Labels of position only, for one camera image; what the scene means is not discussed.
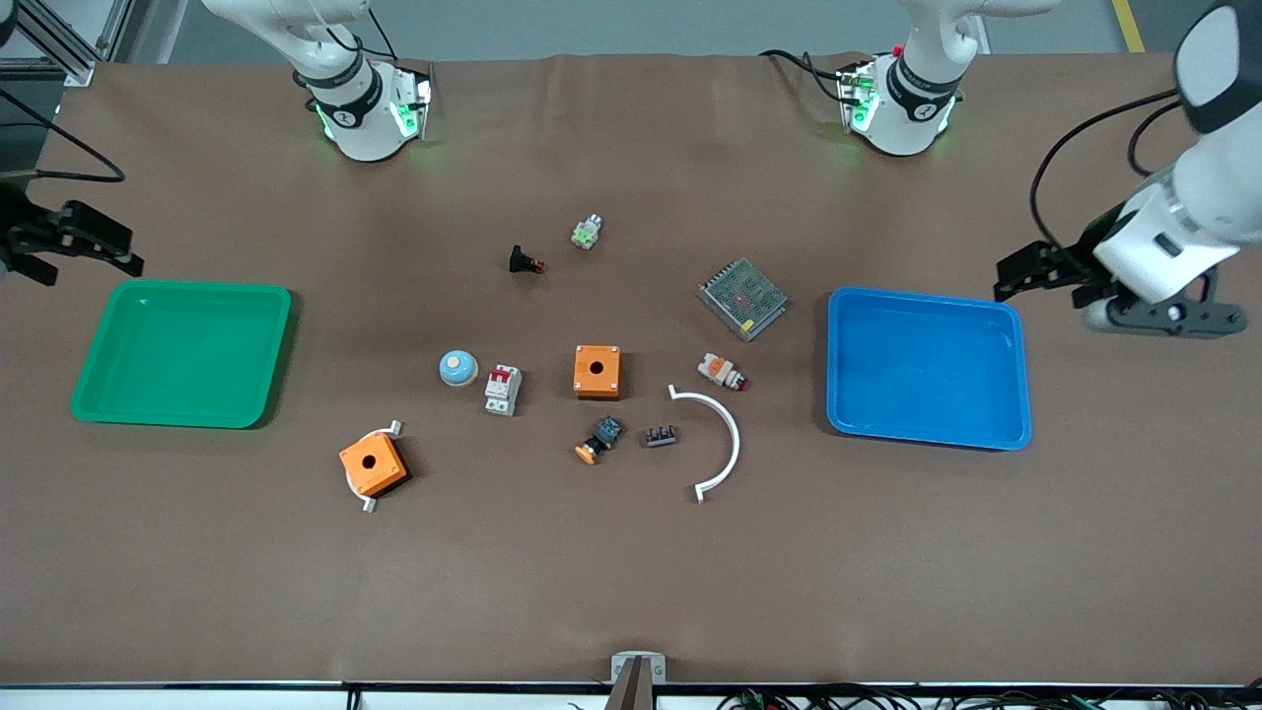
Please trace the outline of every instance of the yellow floor line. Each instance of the yellow floor line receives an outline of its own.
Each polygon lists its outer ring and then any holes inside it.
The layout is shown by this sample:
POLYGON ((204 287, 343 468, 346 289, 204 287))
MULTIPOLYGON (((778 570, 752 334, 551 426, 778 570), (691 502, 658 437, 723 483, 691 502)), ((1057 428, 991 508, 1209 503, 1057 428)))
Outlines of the yellow floor line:
POLYGON ((1113 0, 1113 11, 1117 14, 1117 24, 1122 28, 1127 50, 1143 52, 1143 39, 1140 37, 1140 25, 1135 24, 1129 0, 1113 0))

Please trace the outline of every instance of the black cable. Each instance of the black cable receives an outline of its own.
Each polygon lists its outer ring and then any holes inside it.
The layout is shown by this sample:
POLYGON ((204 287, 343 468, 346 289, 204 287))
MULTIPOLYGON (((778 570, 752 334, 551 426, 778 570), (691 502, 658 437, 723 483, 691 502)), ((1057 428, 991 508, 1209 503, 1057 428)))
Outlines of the black cable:
POLYGON ((1165 700, 1166 705, 1170 706, 1170 710, 1188 710, 1182 700, 1175 697, 1170 691, 1157 689, 1152 692, 1156 694, 1159 699, 1165 700))
MULTIPOLYGON (((973 699, 962 699, 962 702, 967 702, 973 699)), ((979 702, 977 705, 963 705, 963 710, 994 710, 1001 707, 1008 707, 1011 705, 1017 705, 1021 707, 1034 707, 1036 710, 1070 710, 1070 706, 1064 700, 1040 700, 1031 697, 1001 697, 998 700, 992 700, 989 702, 979 702)))
POLYGON ((333 28, 327 26, 324 28, 324 32, 327 32, 328 35, 333 38, 333 42, 336 42, 338 47, 346 49, 347 52, 363 52, 365 54, 372 54, 374 57, 385 57, 386 59, 399 61, 399 58, 395 57, 394 54, 386 52, 377 52, 376 49, 369 49, 367 47, 363 45, 363 40, 360 39, 360 35, 355 34, 353 32, 351 33, 351 37, 355 38, 355 47, 347 47, 346 44, 343 44, 342 39, 338 35, 333 34, 333 28))
POLYGON ((818 76, 820 78, 830 78, 830 79, 834 79, 834 81, 837 79, 837 74, 835 73, 830 74, 830 73, 815 69, 814 67, 811 67, 806 62, 799 59, 798 57, 794 57, 793 54, 785 52, 784 49, 767 49, 766 52, 758 54, 758 57, 780 57, 781 59, 789 59, 790 62, 794 63, 794 66, 796 66, 799 69, 801 69, 804 72, 814 72, 815 76, 818 76))
POLYGON ((1051 160, 1053 158, 1056 156, 1056 153, 1060 153, 1060 149, 1064 148, 1065 144, 1068 144, 1070 140, 1076 137, 1078 134, 1083 132, 1084 130, 1092 127, 1093 125, 1106 119, 1112 119, 1118 113, 1124 113, 1126 111, 1138 108, 1140 106, 1147 106, 1148 103, 1156 103, 1157 101, 1171 98, 1176 93, 1177 93, 1176 90, 1170 88, 1167 91, 1161 91, 1151 96, 1145 96, 1143 98, 1136 98, 1135 101, 1122 103, 1121 106, 1116 106, 1113 108, 1109 108, 1108 111, 1095 113, 1094 116, 1074 126, 1073 130, 1070 130, 1065 135, 1060 136, 1060 140, 1058 140, 1055 145, 1051 146, 1051 150, 1047 150, 1047 154, 1042 158, 1042 161, 1039 164, 1039 169, 1035 170, 1034 179, 1030 182, 1030 216, 1034 217, 1034 223, 1036 227, 1039 227, 1039 233, 1041 233, 1044 238, 1046 238, 1051 245, 1059 248, 1060 252, 1065 255, 1065 259, 1070 264, 1073 264, 1073 266, 1078 269, 1080 272, 1087 272, 1087 267, 1083 266, 1082 261, 1079 261, 1069 250, 1066 250, 1060 243, 1060 241, 1056 240, 1056 237, 1051 233, 1051 230, 1047 228, 1047 223, 1042 221, 1042 214, 1039 213, 1039 185, 1042 184, 1044 173, 1047 172, 1047 166, 1051 165, 1051 160))
POLYGON ((1131 165, 1132 170, 1140 173, 1143 177, 1148 177, 1152 174, 1152 170, 1141 165, 1138 159, 1136 159, 1135 156, 1135 151, 1140 148, 1140 137, 1143 136, 1143 131, 1148 130, 1148 126, 1151 126, 1153 121, 1169 113, 1170 111, 1174 111, 1181 105, 1182 103, 1179 101, 1171 101, 1170 103, 1166 103, 1165 106, 1161 106, 1156 111, 1148 113, 1148 117, 1143 119, 1143 122, 1141 122, 1135 127, 1135 132, 1131 134, 1131 141, 1126 144, 1126 161, 1131 165))
POLYGON ((921 706, 920 706, 920 704, 919 704, 919 702, 916 702, 916 701, 915 701, 915 700, 914 700, 914 699, 912 699, 911 696, 909 696, 909 695, 904 695, 904 694, 901 694, 901 692, 899 692, 899 691, 896 691, 896 690, 892 690, 892 689, 885 689, 885 694, 886 694, 887 696, 890 696, 890 697, 897 697, 897 699, 901 699, 901 700, 906 700, 906 701, 907 701, 907 702, 910 702, 910 704, 911 704, 911 706, 912 706, 912 707, 915 707, 916 710, 924 710, 924 707, 921 707, 921 706))
POLYGON ((1181 700, 1184 701, 1184 705, 1186 705, 1189 707, 1189 710, 1193 710, 1193 709, 1195 709, 1195 710, 1210 710, 1212 709, 1212 705, 1209 704, 1208 700, 1205 700, 1205 696, 1201 695, 1201 694, 1199 694, 1199 692, 1196 692, 1196 691, 1194 691, 1194 690, 1185 692, 1182 695, 1181 700))
POLYGON ((767 697, 770 697, 772 702, 779 705, 780 710, 801 710, 801 707, 799 707, 796 702, 790 700, 787 695, 781 695, 779 692, 770 692, 767 694, 767 697))
MULTIPOLYGON (((815 84, 819 86, 819 90, 824 92, 824 96, 828 96, 829 98, 832 98, 833 101, 837 101, 838 103, 846 103, 847 106, 858 106, 859 105, 858 98, 842 98, 840 96, 838 96, 838 95, 833 93, 832 91, 829 91, 827 86, 824 86, 824 79, 820 78, 820 76, 819 76, 820 72, 819 72, 819 69, 815 68, 815 62, 813 62, 810 59, 810 52, 803 52, 801 53, 801 58, 803 58, 804 62, 806 62, 806 71, 810 72, 810 76, 815 79, 815 84)), ((833 81, 837 81, 837 74, 833 74, 833 81)))
POLYGON ((829 91, 828 86, 824 84, 824 79, 827 78, 827 79, 830 79, 830 81, 837 81, 837 74, 838 73, 844 72, 847 69, 853 69, 854 67, 862 64, 863 63, 862 61, 851 62, 849 64, 839 67, 833 73, 828 73, 828 72, 822 71, 822 69, 819 69, 819 68, 815 67, 814 59, 810 58, 810 52, 803 52, 801 53, 801 59, 799 59, 798 57, 794 57, 793 54, 785 52, 784 49, 767 49, 766 52, 758 54, 758 57, 782 57, 785 59, 789 59, 790 62, 794 63, 794 66, 796 66, 799 69, 809 73, 811 76, 811 78, 815 79, 815 86, 818 86, 819 90, 824 92, 824 96, 828 96, 829 98, 832 98, 833 101, 837 101, 838 103, 846 103, 847 106, 858 106, 859 105, 858 100, 856 100, 856 98, 843 98, 843 97, 838 96, 837 93, 833 93, 832 91, 829 91))
POLYGON ((381 23, 377 21, 377 14, 372 11, 372 8, 369 8, 369 18, 372 19, 372 24, 377 25, 377 34, 381 35, 382 40, 385 40, 386 49, 390 50, 390 58, 394 59, 395 62, 398 62, 399 61, 399 54, 395 54, 394 44, 391 44, 390 43, 390 38, 386 37, 386 30, 381 29, 381 23))
POLYGON ((363 691, 356 684, 348 684, 346 686, 346 710, 360 710, 360 701, 363 699, 363 691))
POLYGON ((119 169, 119 165, 115 165, 112 160, 102 155, 96 148, 92 148, 87 143, 83 143, 78 137, 71 135, 71 132, 67 131, 66 129, 58 126, 57 124, 45 119, 44 116, 40 116, 38 112, 35 112, 34 108, 19 101, 18 97, 14 96, 13 93, 9 93, 8 91, 0 88, 0 97, 3 97, 5 101, 9 101, 18 108, 20 108, 23 113, 27 113, 32 119, 35 119, 35 121, 39 122, 39 125, 47 127, 48 130, 56 132, 57 135, 80 146, 85 153, 100 160, 102 165, 105 165, 114 173, 112 175, 95 175, 88 173, 68 173, 62 170, 35 169, 34 177, 54 178, 54 179, 78 179, 83 182, 122 182, 124 179, 126 179, 126 175, 122 173, 121 169, 119 169))

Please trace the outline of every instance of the green tray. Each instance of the green tray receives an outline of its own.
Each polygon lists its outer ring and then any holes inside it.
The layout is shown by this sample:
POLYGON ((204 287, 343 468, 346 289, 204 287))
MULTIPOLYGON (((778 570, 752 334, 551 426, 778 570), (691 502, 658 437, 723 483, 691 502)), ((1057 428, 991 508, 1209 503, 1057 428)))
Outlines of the green tray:
POLYGON ((85 422, 254 426, 292 304, 279 285, 125 281, 105 305, 71 412, 85 422))

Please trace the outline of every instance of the white curved pipe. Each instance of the white curved pipe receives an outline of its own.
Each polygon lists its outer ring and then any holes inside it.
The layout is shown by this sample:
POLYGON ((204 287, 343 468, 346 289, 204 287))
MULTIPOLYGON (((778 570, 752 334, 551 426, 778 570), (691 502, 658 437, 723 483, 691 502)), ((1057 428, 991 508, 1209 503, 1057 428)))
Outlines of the white curved pipe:
POLYGON ((702 405, 709 407, 718 412, 718 416, 723 419, 723 424, 727 425, 727 431, 732 435, 732 458, 727 460, 727 465, 719 472, 714 478, 704 480, 693 487, 697 492, 697 502, 705 503, 705 492, 717 487, 727 479, 727 475, 732 473, 736 468, 736 458, 741 455, 741 431, 736 429, 736 420, 732 419, 732 414, 727 411, 722 405, 718 404, 712 397, 705 397, 704 395, 697 395, 695 392, 675 392, 675 386, 668 385, 666 390, 670 392, 670 400, 695 400, 702 405))

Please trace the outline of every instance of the small electrical component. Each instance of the small electrical component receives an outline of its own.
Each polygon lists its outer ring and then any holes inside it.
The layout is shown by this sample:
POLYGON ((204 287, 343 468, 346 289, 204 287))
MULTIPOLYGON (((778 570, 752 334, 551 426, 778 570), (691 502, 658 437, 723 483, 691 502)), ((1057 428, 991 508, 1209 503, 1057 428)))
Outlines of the small electrical component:
POLYGON ((451 387, 464 387, 477 378, 477 361, 463 349, 452 349, 438 362, 438 377, 451 387))
POLYGON ((521 245, 512 245, 512 253, 509 255, 509 270, 512 272, 517 271, 534 271, 541 274, 548 270, 548 264, 544 264, 539 259, 531 259, 521 252, 521 245))
POLYGON ((391 436, 403 433, 403 422, 395 420, 387 430, 371 431, 360 441, 347 446, 338 455, 346 469, 346 486, 363 502, 363 512, 371 513, 377 497, 409 478, 408 468, 399 459, 391 436))
POLYGON ((486 382, 486 411, 501 417, 511 417, 517 409, 517 390, 521 371, 509 366, 496 366, 486 382))
POLYGON ((569 237, 574 242, 574 246, 579 248, 591 248, 596 246, 597 240, 601 238, 601 226, 604 224, 604 219, 599 214, 592 214, 584 221, 578 222, 574 227, 573 236, 569 237))
POLYGON ((702 361, 700 366, 697 366, 697 372, 712 383, 736 392, 745 392, 745 388, 750 387, 750 381, 736 372, 736 366, 731 361, 724 361, 713 352, 705 353, 705 359, 702 361))
POLYGON ((741 339, 750 342, 785 311, 786 296, 748 259, 732 261, 700 286, 700 296, 741 339))
POLYGON ((617 344, 574 348, 574 395, 582 400, 617 400, 621 395, 622 351, 617 344))
POLYGON ((588 467, 594 467, 597 457, 613 449, 620 436, 622 436, 622 425, 613 417, 604 417, 596 422, 592 438, 574 448, 574 454, 578 454, 578 458, 588 467))
POLYGON ((863 132, 872 126, 872 116, 881 106, 876 83, 876 62, 859 64, 837 77, 838 96, 853 100, 840 103, 842 127, 846 132, 863 132))
POLYGON ((670 446, 676 441, 679 441, 679 439, 675 438, 675 428, 673 425, 652 428, 651 430, 644 433, 644 443, 649 446, 649 449, 670 446))

